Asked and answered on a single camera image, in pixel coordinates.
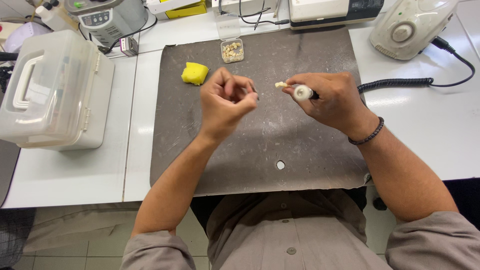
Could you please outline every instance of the clear plastic box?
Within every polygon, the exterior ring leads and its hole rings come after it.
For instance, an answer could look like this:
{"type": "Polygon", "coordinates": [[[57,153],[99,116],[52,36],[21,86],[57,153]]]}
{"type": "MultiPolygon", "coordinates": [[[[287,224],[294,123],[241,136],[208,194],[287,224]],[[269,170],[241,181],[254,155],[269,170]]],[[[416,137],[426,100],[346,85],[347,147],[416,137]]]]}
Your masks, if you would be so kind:
{"type": "Polygon", "coordinates": [[[220,44],[220,56],[222,57],[223,62],[232,63],[243,60],[245,51],[243,41],[239,38],[241,32],[238,16],[234,13],[227,13],[218,16],[216,18],[216,29],[218,31],[218,36],[223,40],[220,44]],[[230,46],[233,43],[235,43],[236,48],[230,47],[227,49],[227,46],[230,46]]]}
{"type": "Polygon", "coordinates": [[[0,139],[23,148],[100,146],[114,67],[73,31],[27,38],[0,107],[0,139]]]}

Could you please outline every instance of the wrist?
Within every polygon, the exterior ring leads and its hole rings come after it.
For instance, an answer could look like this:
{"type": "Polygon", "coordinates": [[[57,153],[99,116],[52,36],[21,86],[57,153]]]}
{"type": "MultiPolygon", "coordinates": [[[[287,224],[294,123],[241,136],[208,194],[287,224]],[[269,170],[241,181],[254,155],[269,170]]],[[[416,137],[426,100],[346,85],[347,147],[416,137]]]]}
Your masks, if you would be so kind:
{"type": "Polygon", "coordinates": [[[213,147],[213,148],[217,148],[222,143],[222,140],[219,140],[219,139],[213,138],[212,136],[209,136],[203,130],[200,130],[197,137],[195,137],[194,141],[198,142],[199,145],[201,145],[201,146],[213,147]]]}
{"type": "Polygon", "coordinates": [[[378,116],[368,110],[367,113],[359,114],[358,120],[354,121],[343,133],[353,141],[361,141],[372,135],[379,122],[378,116]]]}

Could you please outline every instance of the hand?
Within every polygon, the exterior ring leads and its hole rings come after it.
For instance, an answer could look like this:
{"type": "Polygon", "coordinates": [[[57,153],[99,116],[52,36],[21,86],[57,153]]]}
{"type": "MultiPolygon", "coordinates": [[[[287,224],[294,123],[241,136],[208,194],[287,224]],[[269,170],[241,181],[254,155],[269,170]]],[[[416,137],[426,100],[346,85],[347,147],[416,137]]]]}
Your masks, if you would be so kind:
{"type": "MultiPolygon", "coordinates": [[[[366,108],[350,72],[336,74],[297,74],[286,81],[289,85],[306,85],[319,95],[319,99],[295,102],[318,122],[345,133],[352,140],[363,140],[378,126],[378,117],[366,108]]],[[[282,89],[293,97],[295,88],[282,89]]]]}
{"type": "Polygon", "coordinates": [[[199,136],[216,144],[227,138],[240,119],[257,107],[258,95],[252,85],[252,79],[232,75],[224,67],[217,69],[200,88],[202,127],[199,136]]]}

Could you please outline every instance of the finger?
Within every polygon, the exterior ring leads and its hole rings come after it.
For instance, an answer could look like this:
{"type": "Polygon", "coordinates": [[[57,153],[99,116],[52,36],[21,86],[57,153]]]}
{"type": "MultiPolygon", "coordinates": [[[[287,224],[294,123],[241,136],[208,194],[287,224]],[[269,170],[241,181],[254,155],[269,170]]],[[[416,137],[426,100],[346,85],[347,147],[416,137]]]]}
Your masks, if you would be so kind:
{"type": "Polygon", "coordinates": [[[231,96],[235,79],[233,75],[225,67],[217,69],[212,77],[206,83],[206,89],[212,94],[219,95],[223,98],[231,96]]]}
{"type": "Polygon", "coordinates": [[[284,87],[282,89],[282,92],[286,93],[286,94],[289,94],[291,96],[293,96],[293,92],[295,91],[295,88],[293,87],[284,87]]]}
{"type": "Polygon", "coordinates": [[[245,88],[242,87],[235,87],[232,100],[235,102],[239,102],[240,100],[244,99],[247,95],[245,88]]]}
{"type": "Polygon", "coordinates": [[[238,116],[243,116],[257,108],[257,93],[248,93],[244,99],[235,104],[235,110],[238,116]]]}
{"type": "Polygon", "coordinates": [[[307,100],[299,102],[293,97],[293,91],[295,91],[295,88],[293,88],[293,87],[284,87],[282,89],[282,92],[289,94],[292,97],[293,101],[296,102],[306,114],[308,114],[310,111],[312,111],[312,109],[314,108],[314,104],[313,104],[312,100],[307,99],[307,100]]]}
{"type": "Polygon", "coordinates": [[[327,77],[331,74],[328,73],[302,73],[297,74],[288,79],[285,83],[288,85],[307,85],[309,87],[317,84],[318,82],[329,81],[327,77]]]}
{"type": "Polygon", "coordinates": [[[237,75],[233,75],[233,78],[235,79],[236,85],[245,88],[247,90],[247,93],[254,92],[252,86],[254,86],[255,84],[253,83],[252,79],[237,75]]]}

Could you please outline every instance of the forearm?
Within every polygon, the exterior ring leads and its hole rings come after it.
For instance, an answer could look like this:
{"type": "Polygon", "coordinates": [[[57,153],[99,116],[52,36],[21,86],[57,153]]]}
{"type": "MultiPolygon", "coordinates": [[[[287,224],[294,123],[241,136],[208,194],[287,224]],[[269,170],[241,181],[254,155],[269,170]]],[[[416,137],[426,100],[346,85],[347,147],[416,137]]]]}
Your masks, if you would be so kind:
{"type": "Polygon", "coordinates": [[[199,134],[170,164],[145,197],[135,220],[132,237],[139,233],[175,228],[185,216],[217,142],[199,134]]]}
{"type": "Polygon", "coordinates": [[[414,221],[436,211],[458,212],[440,178],[386,127],[358,148],[380,197],[397,219],[414,221]]]}

